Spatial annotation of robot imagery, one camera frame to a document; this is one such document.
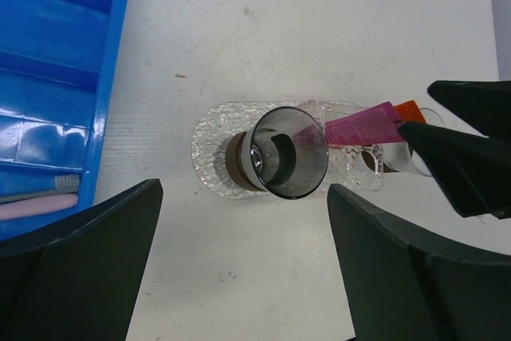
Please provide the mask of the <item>orange toothpaste tube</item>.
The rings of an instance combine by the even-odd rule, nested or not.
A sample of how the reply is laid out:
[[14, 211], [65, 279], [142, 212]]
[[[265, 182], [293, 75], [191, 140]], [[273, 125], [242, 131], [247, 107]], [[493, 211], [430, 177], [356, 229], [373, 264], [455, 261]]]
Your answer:
[[414, 100], [405, 101], [394, 107], [398, 115], [403, 121], [414, 121], [419, 123], [426, 123], [426, 119], [422, 111]]

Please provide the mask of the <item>blue plastic bin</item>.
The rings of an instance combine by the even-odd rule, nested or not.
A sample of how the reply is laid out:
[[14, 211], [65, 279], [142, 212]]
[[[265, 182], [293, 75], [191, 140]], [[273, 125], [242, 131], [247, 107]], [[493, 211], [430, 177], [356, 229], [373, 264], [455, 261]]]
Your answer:
[[81, 177], [74, 207], [3, 220], [3, 240], [93, 204], [126, 6], [1, 0], [1, 194]]

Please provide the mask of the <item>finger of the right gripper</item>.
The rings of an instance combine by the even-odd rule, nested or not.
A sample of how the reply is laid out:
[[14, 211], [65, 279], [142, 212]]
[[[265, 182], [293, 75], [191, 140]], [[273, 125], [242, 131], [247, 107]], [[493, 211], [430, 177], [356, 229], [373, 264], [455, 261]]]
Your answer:
[[510, 217], [510, 143], [409, 121], [398, 128], [462, 217]]
[[479, 133], [510, 141], [510, 81], [439, 80], [427, 93]]

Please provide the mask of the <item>dark tinted cup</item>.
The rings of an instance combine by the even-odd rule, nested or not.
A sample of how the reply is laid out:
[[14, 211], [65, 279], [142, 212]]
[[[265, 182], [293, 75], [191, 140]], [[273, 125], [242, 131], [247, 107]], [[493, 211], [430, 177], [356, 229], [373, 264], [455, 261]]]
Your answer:
[[329, 152], [323, 127], [308, 112], [280, 106], [228, 142], [225, 166], [244, 190], [285, 200], [311, 195], [327, 174]]

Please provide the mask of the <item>clear cup brown base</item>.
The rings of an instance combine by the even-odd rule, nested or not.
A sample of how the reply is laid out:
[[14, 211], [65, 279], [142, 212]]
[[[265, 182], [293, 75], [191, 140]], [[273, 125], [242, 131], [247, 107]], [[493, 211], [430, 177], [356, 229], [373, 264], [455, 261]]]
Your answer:
[[[442, 117], [430, 108], [420, 108], [426, 124], [446, 127]], [[406, 172], [409, 174], [432, 177], [424, 160], [406, 142], [382, 145], [383, 172]]]

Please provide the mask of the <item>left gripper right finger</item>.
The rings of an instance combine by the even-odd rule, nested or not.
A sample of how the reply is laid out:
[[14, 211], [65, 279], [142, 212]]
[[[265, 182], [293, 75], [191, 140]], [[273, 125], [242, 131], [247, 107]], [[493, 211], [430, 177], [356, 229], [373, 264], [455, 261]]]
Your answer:
[[508, 340], [510, 257], [440, 236], [340, 184], [331, 231], [357, 340]]

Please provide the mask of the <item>pink toothpaste tube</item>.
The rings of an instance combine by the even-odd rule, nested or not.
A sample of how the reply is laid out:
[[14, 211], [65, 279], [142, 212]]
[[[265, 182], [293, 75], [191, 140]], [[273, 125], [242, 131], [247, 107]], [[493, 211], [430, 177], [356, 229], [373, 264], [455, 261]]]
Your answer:
[[380, 145], [405, 141], [398, 132], [403, 121], [389, 101], [328, 120], [327, 108], [339, 106], [340, 104], [320, 101], [306, 101], [298, 104], [299, 108], [319, 118], [329, 145]]

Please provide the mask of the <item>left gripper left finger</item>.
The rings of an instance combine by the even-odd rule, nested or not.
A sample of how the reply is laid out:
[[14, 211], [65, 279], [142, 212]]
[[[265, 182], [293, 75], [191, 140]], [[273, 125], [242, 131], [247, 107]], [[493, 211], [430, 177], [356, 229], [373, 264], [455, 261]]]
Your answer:
[[158, 179], [1, 242], [3, 340], [123, 340], [163, 200]]

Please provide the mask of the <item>grey green toothbrush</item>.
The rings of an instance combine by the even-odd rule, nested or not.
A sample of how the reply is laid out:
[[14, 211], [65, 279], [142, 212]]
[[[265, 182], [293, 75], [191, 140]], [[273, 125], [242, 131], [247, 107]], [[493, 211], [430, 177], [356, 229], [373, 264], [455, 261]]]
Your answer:
[[1, 203], [6, 204], [44, 196], [76, 193], [79, 191], [80, 184], [81, 177], [77, 174], [54, 176], [46, 182], [45, 186], [32, 188], [28, 192], [10, 192], [1, 195]]

